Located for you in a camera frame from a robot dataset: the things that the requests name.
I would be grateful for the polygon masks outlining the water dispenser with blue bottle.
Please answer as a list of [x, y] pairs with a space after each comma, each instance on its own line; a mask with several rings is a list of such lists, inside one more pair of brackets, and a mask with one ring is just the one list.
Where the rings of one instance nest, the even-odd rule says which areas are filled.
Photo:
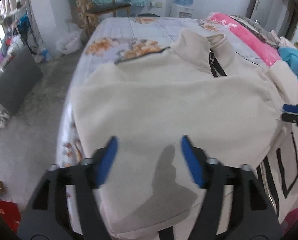
[[172, 18], [192, 18], [194, 0], [174, 0], [169, 16]]

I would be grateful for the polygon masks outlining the red gift bag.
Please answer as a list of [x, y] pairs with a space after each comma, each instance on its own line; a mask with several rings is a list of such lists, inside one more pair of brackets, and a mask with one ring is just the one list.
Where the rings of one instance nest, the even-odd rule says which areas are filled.
[[14, 233], [17, 233], [21, 220], [18, 205], [14, 202], [0, 200], [0, 215]]

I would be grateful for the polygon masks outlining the wooden chair black seat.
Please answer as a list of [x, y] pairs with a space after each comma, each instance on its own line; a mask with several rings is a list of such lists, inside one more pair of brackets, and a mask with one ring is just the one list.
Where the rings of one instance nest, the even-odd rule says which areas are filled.
[[131, 3], [129, 2], [117, 2], [116, 0], [101, 4], [95, 4], [92, 0], [75, 0], [75, 2], [82, 29], [85, 30], [88, 36], [98, 26], [99, 16], [112, 12], [114, 17], [116, 17], [119, 10], [125, 10], [127, 16], [130, 14]]

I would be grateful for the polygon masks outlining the pink floral quilt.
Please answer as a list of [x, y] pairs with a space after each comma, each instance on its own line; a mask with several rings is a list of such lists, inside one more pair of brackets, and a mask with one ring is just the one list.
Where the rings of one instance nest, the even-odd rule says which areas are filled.
[[[298, 80], [278, 51], [261, 41], [260, 33], [248, 29], [239, 19], [214, 12], [205, 20], [215, 27], [222, 25], [236, 35], [265, 63], [265, 69], [288, 104], [298, 103]], [[274, 142], [257, 172], [273, 202], [284, 232], [298, 222], [298, 127], [285, 122], [280, 137]]]

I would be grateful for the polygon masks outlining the bed with floral sheet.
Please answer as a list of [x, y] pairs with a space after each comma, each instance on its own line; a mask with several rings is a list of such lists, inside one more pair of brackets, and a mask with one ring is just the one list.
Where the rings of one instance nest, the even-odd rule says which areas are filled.
[[111, 136], [118, 153], [99, 193], [112, 237], [141, 239], [181, 223], [202, 195], [181, 154], [186, 133], [217, 150], [217, 118], [263, 84], [227, 28], [180, 18], [117, 18], [96, 29], [78, 61], [61, 138], [85, 157]]

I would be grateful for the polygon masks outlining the white plastic bag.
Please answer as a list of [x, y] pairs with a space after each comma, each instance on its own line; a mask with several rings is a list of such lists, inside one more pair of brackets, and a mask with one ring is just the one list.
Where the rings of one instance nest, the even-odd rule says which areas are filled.
[[82, 29], [75, 23], [68, 23], [69, 32], [56, 42], [57, 51], [63, 55], [72, 54], [82, 48]]

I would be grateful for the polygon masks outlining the cream fleece jacket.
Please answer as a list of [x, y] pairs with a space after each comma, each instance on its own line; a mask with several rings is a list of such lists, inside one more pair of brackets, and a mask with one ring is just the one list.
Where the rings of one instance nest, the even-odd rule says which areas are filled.
[[203, 202], [182, 154], [182, 137], [228, 166], [250, 165], [281, 224], [298, 208], [298, 127], [281, 120], [298, 104], [288, 64], [271, 67], [238, 55], [227, 37], [183, 29], [164, 49], [125, 52], [71, 89], [77, 132], [87, 157], [118, 140], [99, 190], [111, 237], [156, 238], [174, 227], [184, 239]]

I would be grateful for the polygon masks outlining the dark grey board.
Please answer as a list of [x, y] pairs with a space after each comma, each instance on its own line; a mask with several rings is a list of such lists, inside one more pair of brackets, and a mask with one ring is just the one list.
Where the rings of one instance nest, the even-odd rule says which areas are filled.
[[31, 52], [23, 46], [0, 75], [0, 105], [15, 115], [42, 76]]

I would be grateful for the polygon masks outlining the grey knitted blanket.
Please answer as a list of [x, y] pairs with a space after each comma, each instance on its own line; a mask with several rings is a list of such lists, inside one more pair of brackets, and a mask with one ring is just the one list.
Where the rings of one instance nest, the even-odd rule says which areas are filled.
[[256, 36], [262, 43], [266, 43], [270, 45], [271, 47], [278, 49], [279, 42], [276, 41], [274, 36], [263, 29], [261, 25], [258, 23], [255, 23], [251, 19], [240, 16], [240, 15], [230, 15], [232, 19], [240, 23], [242, 26], [244, 26], [247, 30], [249, 30], [254, 36]]

